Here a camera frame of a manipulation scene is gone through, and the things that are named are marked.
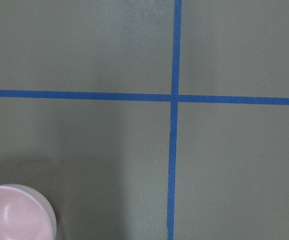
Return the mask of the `blue tape line crosswise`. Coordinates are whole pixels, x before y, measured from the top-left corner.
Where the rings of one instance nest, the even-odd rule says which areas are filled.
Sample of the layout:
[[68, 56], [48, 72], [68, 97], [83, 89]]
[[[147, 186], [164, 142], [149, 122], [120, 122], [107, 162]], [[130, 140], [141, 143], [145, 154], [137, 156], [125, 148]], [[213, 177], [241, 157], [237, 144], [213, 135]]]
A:
[[220, 96], [220, 95], [175, 95], [150, 93], [108, 93], [108, 92], [76, 92], [76, 91], [40, 91], [40, 90], [7, 90], [0, 89], [2, 98], [37, 98], [37, 99], [70, 99], [70, 100], [104, 100], [104, 101], [140, 101], [140, 102], [172, 102], [178, 103], [214, 103], [214, 104], [249, 104], [249, 105], [281, 105], [289, 106], [289, 97], [258, 96]]

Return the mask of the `pink bowl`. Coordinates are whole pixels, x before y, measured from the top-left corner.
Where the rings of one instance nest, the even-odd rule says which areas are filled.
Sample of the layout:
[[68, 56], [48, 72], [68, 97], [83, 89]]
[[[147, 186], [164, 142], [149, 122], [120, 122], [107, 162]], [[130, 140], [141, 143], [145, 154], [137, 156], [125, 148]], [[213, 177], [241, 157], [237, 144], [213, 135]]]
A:
[[57, 221], [50, 202], [20, 184], [0, 185], [0, 240], [53, 240]]

